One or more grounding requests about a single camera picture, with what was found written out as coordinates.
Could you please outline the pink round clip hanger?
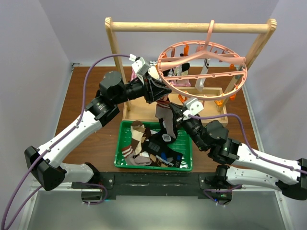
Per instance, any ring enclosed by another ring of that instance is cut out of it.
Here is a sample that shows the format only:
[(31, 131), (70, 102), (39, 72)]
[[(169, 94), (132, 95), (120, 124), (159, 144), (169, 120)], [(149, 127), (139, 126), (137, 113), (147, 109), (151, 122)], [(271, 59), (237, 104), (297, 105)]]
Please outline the pink round clip hanger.
[[(160, 74), (162, 82), (166, 84), (172, 91), (186, 96), (187, 98), (195, 97), (201, 101), (222, 100), (235, 95), (244, 85), (248, 76), (246, 67), (246, 58), (241, 57), (233, 50), (227, 47), (211, 42), (211, 36), (215, 28), (215, 21), (209, 23), (206, 40), (190, 40), (180, 43), (175, 43), (165, 49), (159, 56), (156, 69)], [(211, 60), (217, 60), (229, 64), (231, 70), (228, 72), (209, 73), (209, 63)], [(195, 60), (203, 60), (203, 67), (200, 73), (187, 76), (171, 76), (166, 74), (170, 69), (185, 63), (191, 63)], [(201, 94), (192, 94), (182, 89), (183, 85), (172, 83), (172, 80), (195, 80), (195, 89), (201, 92), (204, 88), (206, 79), (219, 77), (238, 77), (239, 82), (233, 83), (231, 89), (226, 93), (221, 93), (217, 96), (207, 96)]]

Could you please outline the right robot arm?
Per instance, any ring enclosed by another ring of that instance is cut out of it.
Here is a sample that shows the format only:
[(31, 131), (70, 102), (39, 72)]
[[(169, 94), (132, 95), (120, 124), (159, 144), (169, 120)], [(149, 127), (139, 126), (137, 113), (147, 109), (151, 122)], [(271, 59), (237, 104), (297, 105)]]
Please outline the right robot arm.
[(176, 123), (190, 136), (200, 151), (219, 165), (215, 174), (205, 179), (210, 186), (204, 193), (230, 193), (243, 185), (267, 187), (280, 191), (285, 197), (307, 198), (307, 160), (286, 160), (253, 149), (248, 141), (243, 143), (229, 138), (228, 129), (210, 116), (207, 125), (199, 116), (202, 103), (195, 101), (184, 106), (170, 103)]

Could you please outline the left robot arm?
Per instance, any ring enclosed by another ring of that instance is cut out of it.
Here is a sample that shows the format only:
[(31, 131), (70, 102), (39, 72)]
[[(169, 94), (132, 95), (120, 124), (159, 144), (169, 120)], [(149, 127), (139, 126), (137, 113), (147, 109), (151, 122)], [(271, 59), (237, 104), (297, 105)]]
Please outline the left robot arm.
[(46, 191), (66, 182), (96, 187), (100, 173), (92, 164), (65, 164), (63, 160), (88, 136), (108, 124), (119, 113), (119, 104), (140, 97), (151, 104), (169, 93), (170, 88), (148, 73), (142, 80), (134, 79), (124, 84), (118, 71), (107, 72), (99, 84), (96, 97), (72, 124), (40, 147), (30, 146), (25, 150), (28, 169)]

